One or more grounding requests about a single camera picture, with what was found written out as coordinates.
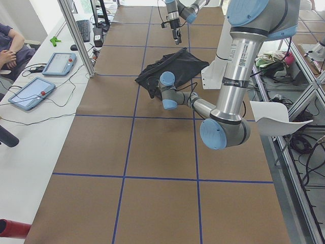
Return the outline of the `white pedestal column base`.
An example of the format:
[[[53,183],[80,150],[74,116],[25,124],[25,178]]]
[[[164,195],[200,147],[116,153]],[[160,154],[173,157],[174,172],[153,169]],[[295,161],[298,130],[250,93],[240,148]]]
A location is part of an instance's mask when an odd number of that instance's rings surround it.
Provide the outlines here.
[[[220,89],[225,68],[228,63],[232,37],[230,35],[231,25],[227,17],[221,31],[219,44],[216,50],[215,60],[208,67],[201,70],[203,89]]]

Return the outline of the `lower blue teach pendant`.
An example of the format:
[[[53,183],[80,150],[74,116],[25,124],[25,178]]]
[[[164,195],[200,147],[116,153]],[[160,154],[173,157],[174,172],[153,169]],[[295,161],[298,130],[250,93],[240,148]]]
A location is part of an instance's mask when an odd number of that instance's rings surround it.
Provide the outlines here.
[[[45,100],[55,88],[56,85],[54,83],[36,77],[19,91],[15,92],[8,99],[8,102],[22,110],[29,111]]]

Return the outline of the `black computer keyboard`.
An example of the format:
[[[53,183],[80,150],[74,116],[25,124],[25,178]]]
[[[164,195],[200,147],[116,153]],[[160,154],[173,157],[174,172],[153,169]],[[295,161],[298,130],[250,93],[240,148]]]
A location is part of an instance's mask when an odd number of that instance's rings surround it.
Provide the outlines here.
[[[80,32],[83,42],[90,41],[90,22],[89,20],[77,20],[77,28]]]

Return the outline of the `blue teach pendant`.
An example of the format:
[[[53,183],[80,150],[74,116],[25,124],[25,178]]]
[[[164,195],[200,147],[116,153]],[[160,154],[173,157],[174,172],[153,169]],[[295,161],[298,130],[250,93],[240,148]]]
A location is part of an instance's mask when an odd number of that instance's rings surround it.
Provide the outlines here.
[[[44,67],[44,76],[66,76],[73,68],[77,57],[75,53],[53,53]]]
[[[55,88],[56,85],[54,83],[36,77],[19,91],[15,92],[8,99],[8,102],[22,110],[29,111],[45,100]]]

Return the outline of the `pile of colourful cloths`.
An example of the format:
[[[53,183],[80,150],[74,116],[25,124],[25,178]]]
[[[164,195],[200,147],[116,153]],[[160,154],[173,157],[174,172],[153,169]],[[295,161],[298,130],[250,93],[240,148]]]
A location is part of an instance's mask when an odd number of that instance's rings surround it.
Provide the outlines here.
[[[261,76],[269,78],[284,78],[290,75],[290,66],[294,63],[293,54],[285,51],[266,51],[255,59]]]

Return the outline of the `black power adapter box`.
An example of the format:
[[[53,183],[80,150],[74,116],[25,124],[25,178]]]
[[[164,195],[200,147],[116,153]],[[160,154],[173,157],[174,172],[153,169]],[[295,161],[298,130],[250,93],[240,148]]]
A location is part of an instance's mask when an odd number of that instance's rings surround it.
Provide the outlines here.
[[[101,28],[94,27],[93,29],[93,42],[95,47],[103,46],[103,30]]]

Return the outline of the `green plastic clamp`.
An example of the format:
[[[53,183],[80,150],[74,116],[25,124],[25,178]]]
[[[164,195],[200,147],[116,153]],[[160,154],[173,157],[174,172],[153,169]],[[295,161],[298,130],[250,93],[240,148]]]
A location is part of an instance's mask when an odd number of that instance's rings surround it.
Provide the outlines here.
[[[53,47],[56,47],[56,46],[57,46],[57,43],[60,43],[61,40],[59,40],[56,36],[53,36],[53,37],[50,39],[50,42],[52,43]]]

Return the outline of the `upper blue teach pendant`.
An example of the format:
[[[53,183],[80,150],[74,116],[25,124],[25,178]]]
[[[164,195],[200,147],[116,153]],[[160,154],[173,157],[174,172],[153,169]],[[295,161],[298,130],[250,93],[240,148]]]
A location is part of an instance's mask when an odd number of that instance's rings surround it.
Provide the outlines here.
[[[73,68],[77,57],[75,53],[53,53],[44,67],[44,76],[66,76]]]

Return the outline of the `black computer mouse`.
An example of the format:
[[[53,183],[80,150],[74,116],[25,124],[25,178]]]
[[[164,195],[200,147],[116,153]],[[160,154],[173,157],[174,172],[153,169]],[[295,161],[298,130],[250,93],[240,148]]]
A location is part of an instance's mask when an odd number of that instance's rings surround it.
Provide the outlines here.
[[[77,48],[77,46],[75,44],[73,44],[73,45],[70,46],[70,50],[71,51],[77,51],[78,48]]]

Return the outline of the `black t-shirt with logo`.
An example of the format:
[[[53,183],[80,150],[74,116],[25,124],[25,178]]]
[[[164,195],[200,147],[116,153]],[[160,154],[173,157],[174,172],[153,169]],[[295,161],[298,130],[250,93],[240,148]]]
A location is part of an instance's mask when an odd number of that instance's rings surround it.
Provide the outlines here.
[[[160,60],[149,64],[135,79],[135,82],[148,91],[147,79],[149,77],[160,78],[165,71],[172,72],[175,76],[175,87],[178,88],[190,81],[201,70],[209,66],[209,63],[202,61],[182,48],[176,53],[166,54]]]

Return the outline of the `seated person in purple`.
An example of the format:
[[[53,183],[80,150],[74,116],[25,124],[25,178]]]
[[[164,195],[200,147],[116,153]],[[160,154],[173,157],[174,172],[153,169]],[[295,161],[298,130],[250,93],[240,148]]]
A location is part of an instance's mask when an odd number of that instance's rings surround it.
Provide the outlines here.
[[[25,45],[22,34],[1,23],[1,70],[10,71],[6,78],[15,81],[35,53]]]

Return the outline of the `aluminium frame post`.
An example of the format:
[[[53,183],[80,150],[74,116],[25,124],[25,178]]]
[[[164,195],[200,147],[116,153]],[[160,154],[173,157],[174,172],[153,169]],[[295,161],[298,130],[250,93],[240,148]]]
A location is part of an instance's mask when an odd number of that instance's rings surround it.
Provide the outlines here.
[[[76,21],[74,19],[70,4],[68,0],[58,0],[58,4],[60,6],[61,12],[64,16],[70,34],[78,48],[79,55],[83,61],[83,64],[88,72],[90,78],[95,75],[95,71],[88,56],[88,52],[86,51],[84,42],[82,40],[81,34],[77,28]]]

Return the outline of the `aluminium side frame rack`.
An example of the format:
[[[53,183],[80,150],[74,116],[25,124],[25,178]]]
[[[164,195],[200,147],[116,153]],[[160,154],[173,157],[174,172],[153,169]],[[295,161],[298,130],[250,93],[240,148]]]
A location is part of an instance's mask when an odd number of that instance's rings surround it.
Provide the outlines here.
[[[290,122],[313,120],[295,133],[263,137],[271,174],[292,243],[324,243],[324,59],[312,49],[324,37],[324,24],[300,21],[291,39],[265,42],[262,51],[291,51],[288,77],[261,76],[254,67],[250,98],[277,102]]]

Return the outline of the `red cylinder object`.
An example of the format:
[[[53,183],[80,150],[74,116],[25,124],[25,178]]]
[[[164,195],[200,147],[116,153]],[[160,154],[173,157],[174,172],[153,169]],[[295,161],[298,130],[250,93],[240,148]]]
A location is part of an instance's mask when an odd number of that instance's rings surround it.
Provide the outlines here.
[[[31,224],[1,219],[1,237],[26,239]]]

